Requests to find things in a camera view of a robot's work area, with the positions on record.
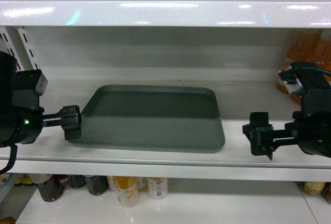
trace rectangular tray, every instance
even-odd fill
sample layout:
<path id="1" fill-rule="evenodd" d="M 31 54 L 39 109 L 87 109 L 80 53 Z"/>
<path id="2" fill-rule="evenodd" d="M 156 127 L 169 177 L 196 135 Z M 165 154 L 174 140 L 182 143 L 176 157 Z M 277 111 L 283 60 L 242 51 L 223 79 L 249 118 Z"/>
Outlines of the rectangular tray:
<path id="1" fill-rule="evenodd" d="M 207 88 L 106 85 L 82 111 L 83 147 L 216 153 L 225 137 Z"/>

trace product on shelf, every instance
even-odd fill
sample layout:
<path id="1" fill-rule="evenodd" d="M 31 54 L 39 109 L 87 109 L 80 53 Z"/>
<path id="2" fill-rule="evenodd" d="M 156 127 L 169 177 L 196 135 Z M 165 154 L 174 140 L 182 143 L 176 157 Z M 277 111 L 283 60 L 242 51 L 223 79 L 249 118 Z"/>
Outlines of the product on shelf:
<path id="1" fill-rule="evenodd" d="M 67 175 L 67 176 L 71 188 L 78 189 L 85 185 L 85 179 L 83 175 Z"/>
<path id="2" fill-rule="evenodd" d="M 322 192 L 322 196 L 328 203 L 331 203 L 331 183 L 325 184 L 325 187 Z"/>
<path id="3" fill-rule="evenodd" d="M 138 178 L 135 176 L 114 176 L 116 195 L 121 205 L 131 207 L 138 202 Z"/>
<path id="4" fill-rule="evenodd" d="M 84 175 L 84 179 L 88 192 L 94 196 L 101 195 L 108 189 L 106 176 Z"/>
<path id="5" fill-rule="evenodd" d="M 107 176 L 107 180 L 108 180 L 109 188 L 110 188 L 111 190 L 116 191 L 116 186 L 115 186 L 115 183 L 114 183 L 114 178 L 113 178 L 113 176 Z"/>
<path id="6" fill-rule="evenodd" d="M 331 64 L 331 29 L 322 32 L 314 52 L 310 53 L 305 61 L 313 62 L 324 69 Z"/>
<path id="7" fill-rule="evenodd" d="M 322 193 L 325 182 L 298 182 L 299 189 L 308 195 L 318 195 Z"/>
<path id="8" fill-rule="evenodd" d="M 300 30 L 295 44 L 288 51 L 282 70 L 288 70 L 292 62 L 303 62 L 309 54 L 313 53 L 319 39 L 320 31 L 318 29 Z M 283 93 L 289 93 L 280 79 L 278 79 L 276 88 Z"/>
<path id="9" fill-rule="evenodd" d="M 29 177 L 44 201 L 53 202 L 63 194 L 64 189 L 58 177 L 52 174 L 29 174 Z"/>
<path id="10" fill-rule="evenodd" d="M 15 220 L 12 217 L 6 217 L 0 220 L 0 224 L 15 224 Z"/>
<path id="11" fill-rule="evenodd" d="M 149 195 L 154 199 L 161 199 L 168 194 L 167 177 L 148 177 L 147 178 Z"/>
<path id="12" fill-rule="evenodd" d="M 138 177 L 138 189 L 143 189 L 147 186 L 147 178 Z"/>

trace white shelf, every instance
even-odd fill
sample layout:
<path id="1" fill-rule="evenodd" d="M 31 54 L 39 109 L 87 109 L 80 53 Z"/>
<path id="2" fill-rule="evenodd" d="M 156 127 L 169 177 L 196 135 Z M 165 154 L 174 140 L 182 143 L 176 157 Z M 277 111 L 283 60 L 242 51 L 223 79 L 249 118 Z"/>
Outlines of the white shelf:
<path id="1" fill-rule="evenodd" d="M 329 28 L 331 0 L 0 0 L 0 25 Z"/>
<path id="2" fill-rule="evenodd" d="M 41 106 L 57 112 L 65 105 L 82 109 L 102 80 L 53 80 Z M 155 85 L 208 87 L 216 93 L 225 133 L 225 146 L 215 154 L 110 150 L 76 147 L 64 140 L 60 127 L 44 128 L 34 144 L 19 145 L 12 172 L 55 174 L 98 174 L 214 178 L 236 180 L 331 181 L 331 160 L 304 154 L 299 147 L 280 147 L 274 160 L 250 153 L 242 134 L 250 112 L 268 111 L 275 129 L 291 121 L 298 106 L 270 82 L 155 82 Z M 0 167 L 7 163 L 9 149 L 0 150 Z"/>
<path id="3" fill-rule="evenodd" d="M 122 207 L 114 191 L 92 196 L 86 187 L 67 188 L 55 202 L 38 191 L 17 224 L 78 223 L 292 223 L 313 224 L 314 216 L 293 182 L 170 179 L 161 200 L 140 191 L 138 203 Z"/>

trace black cable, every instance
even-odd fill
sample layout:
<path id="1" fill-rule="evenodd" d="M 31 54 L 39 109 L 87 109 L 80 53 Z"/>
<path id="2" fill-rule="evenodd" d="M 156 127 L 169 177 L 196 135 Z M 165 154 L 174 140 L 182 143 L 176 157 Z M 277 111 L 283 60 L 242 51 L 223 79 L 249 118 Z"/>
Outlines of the black cable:
<path id="1" fill-rule="evenodd" d="M 0 175 L 6 173 L 11 168 L 13 168 L 15 161 L 16 161 L 16 156 L 17 156 L 17 145 L 11 145 L 8 163 L 7 163 L 6 167 L 4 167 L 2 170 L 0 170 Z"/>
<path id="2" fill-rule="evenodd" d="M 322 68 L 315 68 L 315 67 L 301 67 L 301 68 L 296 68 L 296 69 L 292 69 L 292 72 L 297 72 L 297 71 L 300 71 L 300 70 L 314 70 L 316 72 L 319 72 L 321 74 L 324 74 L 324 75 L 327 75 L 329 77 L 331 77 L 331 71 L 329 70 L 325 70 L 325 69 L 322 69 Z"/>

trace white container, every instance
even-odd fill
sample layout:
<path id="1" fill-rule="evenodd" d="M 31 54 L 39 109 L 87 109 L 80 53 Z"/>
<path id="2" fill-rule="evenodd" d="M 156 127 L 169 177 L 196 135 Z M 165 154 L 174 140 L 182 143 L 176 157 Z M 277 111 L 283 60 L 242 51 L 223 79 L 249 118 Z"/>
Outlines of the white container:
<path id="1" fill-rule="evenodd" d="M 131 176 L 113 176 L 116 195 L 122 206 L 131 207 L 138 202 L 138 178 Z"/>
<path id="2" fill-rule="evenodd" d="M 154 199 L 162 199 L 168 194 L 168 178 L 148 177 L 147 178 L 149 195 Z"/>
<path id="3" fill-rule="evenodd" d="M 114 183 L 114 178 L 113 178 L 113 176 L 107 176 L 107 181 L 108 181 L 108 184 L 109 184 L 109 188 L 110 188 L 111 190 L 116 191 L 116 186 L 115 186 L 115 183 Z"/>
<path id="4" fill-rule="evenodd" d="M 147 186 L 147 178 L 145 177 L 138 177 L 138 189 L 143 189 Z"/>

